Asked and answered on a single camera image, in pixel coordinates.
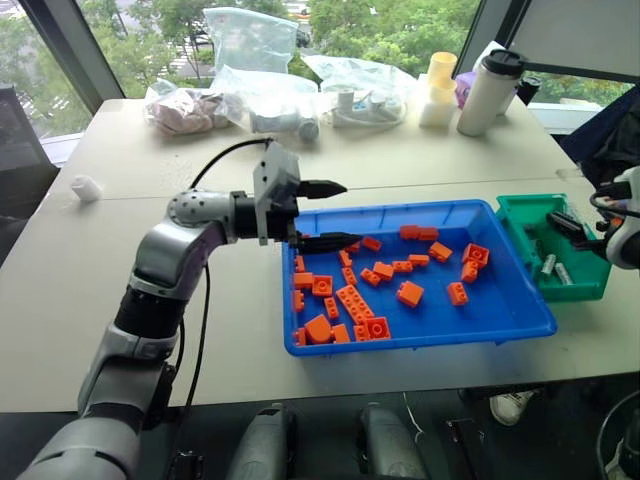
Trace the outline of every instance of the clear plastic bag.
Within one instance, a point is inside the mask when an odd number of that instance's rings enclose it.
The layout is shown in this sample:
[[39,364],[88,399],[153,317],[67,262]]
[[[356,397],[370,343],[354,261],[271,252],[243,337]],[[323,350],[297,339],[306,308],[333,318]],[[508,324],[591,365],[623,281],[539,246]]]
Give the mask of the clear plastic bag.
[[289,20],[241,8],[205,8],[215,48],[215,68],[287,73],[298,25]]
[[228,125],[217,112],[222,95],[204,88],[178,88],[159,80],[147,89],[144,118],[165,135],[206,132]]
[[326,121],[334,127],[389,127],[406,115],[406,99],[417,81],[392,65],[357,58],[307,55],[320,77]]
[[211,87],[224,92],[218,113],[253,133],[296,132],[304,142],[319,134],[311,80],[273,72],[223,67]]

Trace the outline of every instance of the orange lego brick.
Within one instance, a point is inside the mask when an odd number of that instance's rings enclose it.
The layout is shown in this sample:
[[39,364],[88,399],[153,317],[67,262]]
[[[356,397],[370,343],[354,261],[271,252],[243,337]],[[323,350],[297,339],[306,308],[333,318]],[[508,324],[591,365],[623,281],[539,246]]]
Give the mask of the orange lego brick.
[[403,225],[400,227],[400,238],[404,240],[417,240],[420,227],[417,225]]
[[327,309],[327,317],[331,320],[338,318],[340,316],[340,312],[338,312],[338,304],[336,303],[336,299],[333,297],[327,297],[324,299],[324,307]]
[[342,276],[344,277],[344,281],[347,283],[347,285],[355,285],[356,283],[358,283],[358,279],[353,273],[353,270],[349,267],[345,267],[342,269]]
[[347,326],[344,323],[334,326],[331,330],[331,335],[333,336],[333,343],[349,343],[351,341]]
[[470,260],[465,262],[462,266],[462,274],[460,275],[460,279],[463,282],[473,283],[478,278],[478,263]]
[[410,261],[395,261],[391,262],[393,271],[395,273],[410,273],[413,272],[413,264]]
[[304,272],[304,258],[302,255],[296,255],[296,273]]
[[376,262],[373,265],[373,273],[378,275],[382,280],[388,282],[393,278],[393,267],[386,263]]
[[467,248],[464,249],[462,254],[462,262],[466,263],[469,260],[473,260],[478,264],[478,269],[484,268],[489,263],[489,249],[470,243]]
[[324,315],[309,320],[304,324],[304,330],[311,343],[329,343],[331,340],[331,324]]
[[314,275],[311,293],[316,297],[330,297],[333,292],[333,277],[331,275]]
[[391,338],[389,324],[385,317],[367,318],[365,325],[371,340],[386,340]]
[[304,293],[300,290],[293,291],[293,309],[296,312],[301,312],[304,308]]
[[413,282],[403,282],[396,292],[396,298],[405,305],[415,308],[422,299],[424,288]]
[[438,260],[440,263],[444,263],[449,260],[449,257],[453,251],[450,248],[445,247],[440,242],[435,242],[429,248],[429,255]]
[[437,240],[438,239],[438,229],[434,227],[421,227],[418,231],[418,240]]
[[429,265],[429,255],[409,255],[409,261],[414,267],[426,267]]
[[344,248],[349,253],[356,253],[360,251],[360,242],[356,242],[353,245],[349,245]]
[[379,251],[382,247],[382,242],[373,237],[364,237],[361,243],[363,247],[373,250],[374,252]]
[[365,268],[364,270],[362,270],[360,272],[360,276],[365,282],[367,282],[372,287],[377,287],[378,284],[380,283],[380,277],[375,273],[373,273],[368,268]]
[[353,266],[353,261],[351,260],[351,257],[349,257],[349,254],[347,252],[345,252],[344,250],[340,250],[338,252],[338,256],[340,257],[340,263],[343,267]]
[[313,273],[294,273],[293,274],[293,286],[296,288],[311,288],[313,287]]
[[354,323],[361,325],[366,318],[373,317],[373,311],[353,285],[347,285],[336,291],[338,299],[347,309]]
[[356,325],[353,327],[353,334],[356,337],[356,342],[366,342],[369,340],[369,331],[366,325]]
[[451,300],[451,303],[456,307],[465,305],[469,301],[467,292],[464,291],[464,287],[460,282],[450,283],[447,287],[447,292],[449,292],[449,299]]
[[304,328],[300,327],[295,332],[293,332],[293,339],[296,341],[296,346],[301,347],[307,344],[307,334],[305,333]]

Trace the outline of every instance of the thermos lid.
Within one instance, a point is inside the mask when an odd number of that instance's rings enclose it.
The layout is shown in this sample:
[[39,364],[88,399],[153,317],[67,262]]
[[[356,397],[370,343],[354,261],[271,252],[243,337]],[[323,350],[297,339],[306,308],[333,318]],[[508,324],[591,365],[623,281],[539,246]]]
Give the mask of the thermos lid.
[[524,72],[524,56],[509,50],[496,49],[482,59],[482,66],[498,75],[519,77]]

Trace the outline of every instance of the green plastic bin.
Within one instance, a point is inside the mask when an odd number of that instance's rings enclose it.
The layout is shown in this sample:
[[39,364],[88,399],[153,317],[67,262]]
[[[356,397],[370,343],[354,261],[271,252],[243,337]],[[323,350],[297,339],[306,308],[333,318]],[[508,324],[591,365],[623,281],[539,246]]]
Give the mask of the green plastic bin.
[[[510,195],[497,198],[498,218],[522,259],[525,268],[548,302],[575,302],[602,298],[611,264],[589,251],[576,251],[569,240],[547,223],[546,214],[572,214],[564,194]],[[595,235],[586,226],[590,239]],[[540,273],[544,259],[555,254],[574,284],[563,285],[555,274]]]

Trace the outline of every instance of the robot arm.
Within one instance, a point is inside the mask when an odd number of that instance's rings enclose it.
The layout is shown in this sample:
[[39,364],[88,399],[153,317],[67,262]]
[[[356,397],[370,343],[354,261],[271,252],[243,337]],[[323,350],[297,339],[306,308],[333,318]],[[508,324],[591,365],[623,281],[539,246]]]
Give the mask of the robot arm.
[[302,252],[338,250],[360,237],[303,239],[295,230],[296,197],[324,198],[346,189],[300,181],[297,158],[273,142],[254,170],[255,196],[182,192],[145,235],[126,293],[107,327],[78,396],[79,419],[47,443],[20,480],[133,478],[139,433],[159,423],[175,368],[166,359],[184,309],[209,255],[238,238],[288,241]]

